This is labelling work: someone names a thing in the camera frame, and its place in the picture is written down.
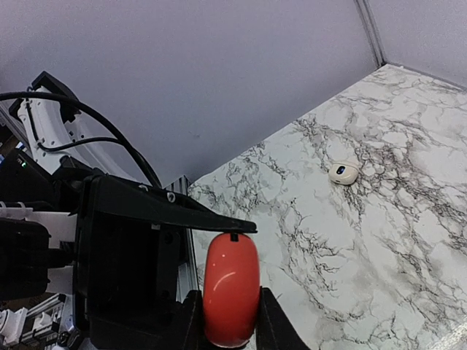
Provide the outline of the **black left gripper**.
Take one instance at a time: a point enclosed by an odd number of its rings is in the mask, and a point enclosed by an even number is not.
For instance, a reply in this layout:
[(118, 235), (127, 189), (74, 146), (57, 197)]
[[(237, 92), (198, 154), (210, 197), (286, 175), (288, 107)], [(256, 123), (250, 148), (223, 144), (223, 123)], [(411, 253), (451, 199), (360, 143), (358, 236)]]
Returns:
[(77, 212), (74, 320), (97, 349), (166, 349), (166, 333), (193, 290), (190, 229), (256, 233), (254, 222), (192, 198), (61, 167), (61, 204)]

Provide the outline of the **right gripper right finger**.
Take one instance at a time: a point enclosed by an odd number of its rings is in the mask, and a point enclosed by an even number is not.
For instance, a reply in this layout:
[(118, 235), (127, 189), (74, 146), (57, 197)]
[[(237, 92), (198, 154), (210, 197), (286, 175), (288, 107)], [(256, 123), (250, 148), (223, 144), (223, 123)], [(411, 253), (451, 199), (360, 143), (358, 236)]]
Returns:
[(256, 349), (309, 350), (267, 287), (260, 289), (255, 343)]

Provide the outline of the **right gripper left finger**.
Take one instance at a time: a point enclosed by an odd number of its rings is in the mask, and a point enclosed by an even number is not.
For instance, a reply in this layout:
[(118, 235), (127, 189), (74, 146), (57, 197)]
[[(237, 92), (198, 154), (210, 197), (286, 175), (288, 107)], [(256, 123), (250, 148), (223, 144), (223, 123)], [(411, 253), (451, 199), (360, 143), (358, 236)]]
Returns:
[(200, 349), (202, 294), (189, 291), (166, 333), (166, 349)]

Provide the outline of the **red bottle cap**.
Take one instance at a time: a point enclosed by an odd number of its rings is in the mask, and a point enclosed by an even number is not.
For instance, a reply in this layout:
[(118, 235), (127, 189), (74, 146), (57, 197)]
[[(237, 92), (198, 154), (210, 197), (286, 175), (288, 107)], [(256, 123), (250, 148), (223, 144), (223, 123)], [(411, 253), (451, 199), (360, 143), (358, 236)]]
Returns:
[(209, 245), (205, 265), (204, 334), (220, 348), (234, 349), (251, 338), (260, 300), (256, 245), (246, 235), (222, 233)]

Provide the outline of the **white earbud charging case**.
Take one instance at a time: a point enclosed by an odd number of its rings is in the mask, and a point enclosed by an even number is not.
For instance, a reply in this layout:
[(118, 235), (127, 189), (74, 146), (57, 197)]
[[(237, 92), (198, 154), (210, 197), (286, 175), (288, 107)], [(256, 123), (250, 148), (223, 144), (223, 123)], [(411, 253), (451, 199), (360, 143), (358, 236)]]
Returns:
[(328, 171), (328, 178), (335, 184), (352, 185), (358, 178), (359, 167), (349, 161), (333, 163)]

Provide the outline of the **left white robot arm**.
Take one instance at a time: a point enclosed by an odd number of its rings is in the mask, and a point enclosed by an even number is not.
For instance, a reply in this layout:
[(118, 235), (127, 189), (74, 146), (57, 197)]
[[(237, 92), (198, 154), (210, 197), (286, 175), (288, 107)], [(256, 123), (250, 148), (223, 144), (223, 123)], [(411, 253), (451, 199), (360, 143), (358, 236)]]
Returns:
[(4, 93), (29, 153), (1, 165), (1, 297), (64, 292), (97, 349), (238, 349), (260, 301), (253, 222), (166, 189), (124, 135), (42, 72)]

